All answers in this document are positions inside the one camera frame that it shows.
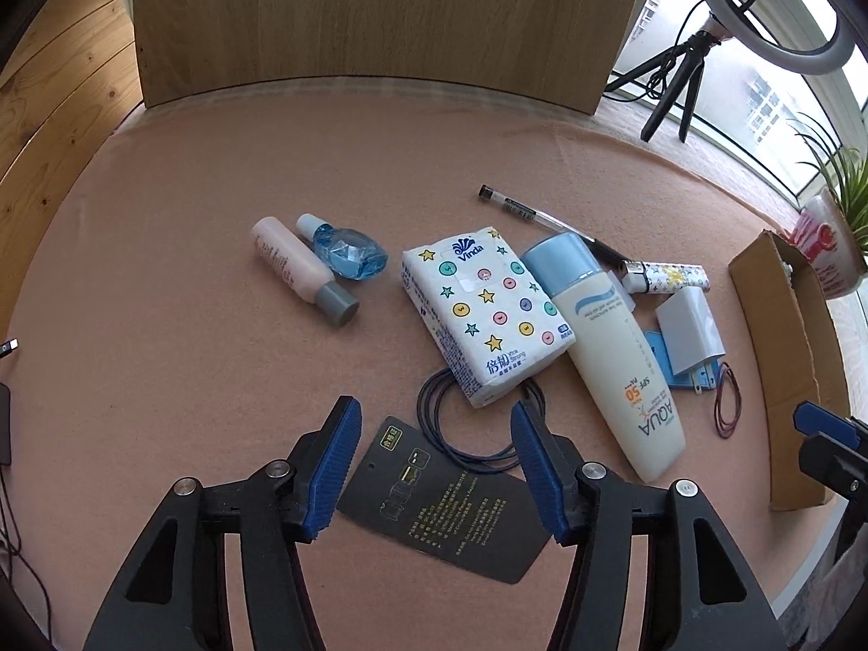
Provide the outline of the wooden plank panel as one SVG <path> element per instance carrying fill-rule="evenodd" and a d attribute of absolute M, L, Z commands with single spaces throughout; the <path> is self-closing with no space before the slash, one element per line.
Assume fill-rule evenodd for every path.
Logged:
<path fill-rule="evenodd" d="M 2 325 L 82 171 L 141 103 L 122 0 L 47 0 L 2 70 Z"/>

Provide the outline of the light wooden board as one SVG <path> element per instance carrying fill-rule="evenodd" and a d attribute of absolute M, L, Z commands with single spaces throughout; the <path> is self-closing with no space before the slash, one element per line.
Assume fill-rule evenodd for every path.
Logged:
<path fill-rule="evenodd" d="M 593 113 L 637 0 L 132 0 L 145 103 L 275 79 L 431 79 Z"/>

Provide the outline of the black tripod stand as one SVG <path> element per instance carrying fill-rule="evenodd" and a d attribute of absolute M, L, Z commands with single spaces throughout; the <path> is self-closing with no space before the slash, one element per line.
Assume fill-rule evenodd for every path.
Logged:
<path fill-rule="evenodd" d="M 606 85 L 603 93 L 615 93 L 624 85 L 639 84 L 640 79 L 646 76 L 644 95 L 656 100 L 658 104 L 641 128 L 640 139 L 645 143 L 649 143 L 655 137 L 675 103 L 680 97 L 684 97 L 680 126 L 678 126 L 678 139 L 684 143 L 696 112 L 706 58 L 719 44 L 721 40 L 718 37 L 701 29 L 692 37 L 688 37 L 684 43 L 668 47 L 636 68 L 618 75 Z"/>

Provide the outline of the pink bottle grey cap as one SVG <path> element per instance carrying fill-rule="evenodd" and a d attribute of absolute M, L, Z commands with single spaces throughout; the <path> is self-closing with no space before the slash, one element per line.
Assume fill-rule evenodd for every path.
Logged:
<path fill-rule="evenodd" d="M 315 306 L 333 325 L 356 316 L 359 301 L 338 282 L 331 269 L 277 218 L 266 216 L 250 230 L 254 250 L 303 301 Z"/>

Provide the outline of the black printed card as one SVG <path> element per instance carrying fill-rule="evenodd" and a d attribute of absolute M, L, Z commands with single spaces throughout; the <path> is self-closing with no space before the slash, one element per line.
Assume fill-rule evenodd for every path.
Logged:
<path fill-rule="evenodd" d="M 381 423 L 337 510 L 397 544 L 509 585 L 550 541 L 522 479 L 462 469 L 396 417 Z"/>

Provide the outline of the white USB charger plug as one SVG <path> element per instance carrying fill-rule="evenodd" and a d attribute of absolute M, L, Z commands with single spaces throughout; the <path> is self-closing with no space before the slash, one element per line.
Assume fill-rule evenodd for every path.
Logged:
<path fill-rule="evenodd" d="M 666 375 L 696 392 L 716 390 L 719 360 L 725 356 L 723 338 L 705 293 L 686 286 L 656 307 L 666 354 Z"/>

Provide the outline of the small blue clear bottle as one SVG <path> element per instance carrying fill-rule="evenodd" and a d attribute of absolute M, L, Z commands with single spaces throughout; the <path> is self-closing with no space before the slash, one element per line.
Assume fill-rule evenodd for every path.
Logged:
<path fill-rule="evenodd" d="M 315 256 L 341 278 L 374 278 L 387 267 L 387 251 L 362 232 L 335 228 L 312 213 L 299 216 L 296 229 L 309 242 Z"/>

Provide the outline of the white sunscreen bottle blue cap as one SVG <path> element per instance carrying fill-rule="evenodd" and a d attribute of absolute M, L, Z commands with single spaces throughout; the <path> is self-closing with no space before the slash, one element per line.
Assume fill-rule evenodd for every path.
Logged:
<path fill-rule="evenodd" d="M 522 255 L 575 335 L 570 357 L 641 481 L 653 483 L 686 450 L 674 397 L 636 317 L 578 235 Z"/>

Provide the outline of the patterned white lighter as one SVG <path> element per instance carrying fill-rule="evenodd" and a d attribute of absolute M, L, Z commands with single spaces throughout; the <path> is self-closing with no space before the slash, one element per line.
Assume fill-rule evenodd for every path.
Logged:
<path fill-rule="evenodd" d="M 711 280 L 700 265 L 629 260 L 622 265 L 621 284 L 628 294 L 671 296 L 683 288 L 711 289 Z"/>

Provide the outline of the red white flower pot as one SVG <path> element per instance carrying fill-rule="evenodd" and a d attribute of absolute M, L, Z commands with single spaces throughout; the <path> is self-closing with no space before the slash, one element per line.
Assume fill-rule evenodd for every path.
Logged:
<path fill-rule="evenodd" d="M 809 261 L 827 300 L 847 296 L 866 276 L 864 253 L 828 188 L 800 210 L 792 244 Z"/>

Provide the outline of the patterned tissue pack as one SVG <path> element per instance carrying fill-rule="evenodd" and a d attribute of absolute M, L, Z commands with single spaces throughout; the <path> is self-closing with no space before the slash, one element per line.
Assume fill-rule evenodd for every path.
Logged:
<path fill-rule="evenodd" d="M 400 276 L 476 409 L 574 346 L 574 331 L 541 282 L 492 226 L 406 250 Z"/>

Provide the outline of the green spider plant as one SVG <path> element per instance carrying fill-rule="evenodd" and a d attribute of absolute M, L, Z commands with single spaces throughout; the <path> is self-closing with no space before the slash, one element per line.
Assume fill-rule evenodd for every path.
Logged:
<path fill-rule="evenodd" d="M 809 150 L 810 166 L 821 176 L 833 195 L 856 247 L 862 256 L 868 250 L 868 166 L 866 155 L 855 147 L 837 144 L 830 132 L 807 113 L 800 113 L 793 126 L 794 135 Z"/>

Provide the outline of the black gel pen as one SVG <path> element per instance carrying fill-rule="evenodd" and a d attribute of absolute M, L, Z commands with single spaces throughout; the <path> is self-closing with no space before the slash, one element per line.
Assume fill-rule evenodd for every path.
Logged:
<path fill-rule="evenodd" d="M 543 210 L 534 209 L 534 207 L 521 203 L 521 201 L 509 197 L 509 195 L 504 195 L 500 191 L 494 190 L 494 188 L 489 187 L 488 185 L 481 185 L 478 190 L 478 199 L 483 200 L 486 203 L 492 203 L 492 205 L 500 207 L 503 212 L 508 212 L 519 219 L 525 220 L 525 222 L 529 222 L 530 224 L 543 226 L 543 228 L 556 232 L 556 234 L 565 234 L 565 232 L 575 234 L 583 240 L 587 247 L 589 247 L 591 254 L 593 254 L 597 260 L 603 261 L 605 265 L 618 267 L 627 261 L 626 256 L 618 250 L 615 250 L 615 248 L 610 247 L 610 245 L 605 244 L 603 241 L 590 237 L 579 229 L 574 228 L 574 226 L 565 224 L 562 220 L 549 215 L 549 213 L 543 212 Z"/>

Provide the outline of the open cardboard box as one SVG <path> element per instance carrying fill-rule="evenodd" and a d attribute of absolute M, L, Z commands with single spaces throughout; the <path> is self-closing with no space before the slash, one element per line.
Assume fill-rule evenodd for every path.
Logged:
<path fill-rule="evenodd" d="M 827 300 L 806 257 L 773 231 L 761 232 L 730 263 L 748 324 L 767 413 L 769 507 L 795 512 L 822 506 L 831 492 L 799 467 L 803 435 L 794 409 L 810 401 L 850 413 L 839 338 Z"/>

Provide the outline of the blue plastic card holder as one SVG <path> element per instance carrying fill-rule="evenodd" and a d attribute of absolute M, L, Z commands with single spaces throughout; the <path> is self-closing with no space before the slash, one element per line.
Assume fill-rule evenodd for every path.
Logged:
<path fill-rule="evenodd" d="M 644 332 L 647 342 L 655 354 L 655 359 L 663 373 L 666 383 L 671 388 L 681 388 L 682 390 L 693 390 L 696 392 L 712 391 L 718 386 L 718 371 L 719 361 L 711 360 L 704 365 L 695 367 L 692 371 L 686 371 L 675 375 L 672 372 L 671 360 L 669 360 L 668 350 L 666 350 L 665 341 L 661 332 L 646 331 Z"/>

